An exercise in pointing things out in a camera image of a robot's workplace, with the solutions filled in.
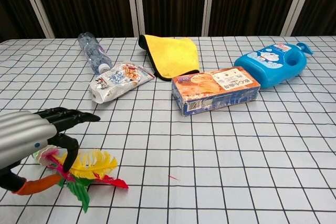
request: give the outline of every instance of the robot finger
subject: robot finger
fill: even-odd
[[[64,110],[64,111],[56,112],[56,113],[53,113],[53,114],[45,115],[43,118],[47,119],[49,121],[49,123],[53,124],[54,122],[57,122],[59,120],[65,119],[65,118],[68,118],[72,115],[78,115],[80,113],[82,113],[82,112],[78,111],[78,110]]]
[[[99,116],[88,112],[80,112],[79,114],[75,115],[65,114],[64,116],[54,120],[52,124],[56,127],[57,132],[62,132],[74,127],[79,123],[98,121],[100,121]]]
[[[26,179],[14,173],[9,168],[0,169],[0,187],[10,191],[18,191],[25,184]]]
[[[67,111],[67,110],[68,109],[66,109],[66,108],[57,107],[57,108],[52,108],[52,109],[48,109],[48,110],[42,110],[42,111],[36,112],[34,114],[37,114],[37,115],[41,116],[42,118],[45,118],[49,115],[53,115],[55,113],[63,112],[63,111]]]
[[[68,172],[76,160],[78,154],[78,141],[75,138],[60,133],[48,139],[48,144],[67,149],[68,154],[63,163],[63,172]]]

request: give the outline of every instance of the snack bag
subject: snack bag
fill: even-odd
[[[112,101],[127,91],[150,81],[154,75],[133,63],[119,63],[90,82],[89,91],[96,103]]]

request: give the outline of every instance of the grid tablecloth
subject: grid tablecloth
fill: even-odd
[[[314,55],[256,101],[182,117],[171,84],[156,78],[92,102],[92,70],[75,39],[0,44],[0,114],[63,106],[100,116],[66,133],[115,156],[113,176],[130,185],[91,185],[86,214],[67,188],[0,189],[0,223],[336,223],[336,37],[191,39],[204,71],[275,42],[305,42]],[[151,68],[136,38],[99,40],[113,61]],[[13,171],[30,180],[51,173],[31,157]]]

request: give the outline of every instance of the cardboard box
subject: cardboard box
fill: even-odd
[[[182,115],[215,110],[257,98],[260,84],[242,67],[174,77],[172,93]]]

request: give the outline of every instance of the red feather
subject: red feather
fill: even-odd
[[[103,179],[100,179],[98,174],[95,174],[95,177],[96,177],[97,181],[104,182],[104,183],[110,184],[112,186],[128,189],[128,185],[122,179],[119,179],[119,178],[115,179],[115,178],[112,178],[108,175],[105,175],[103,177]]]

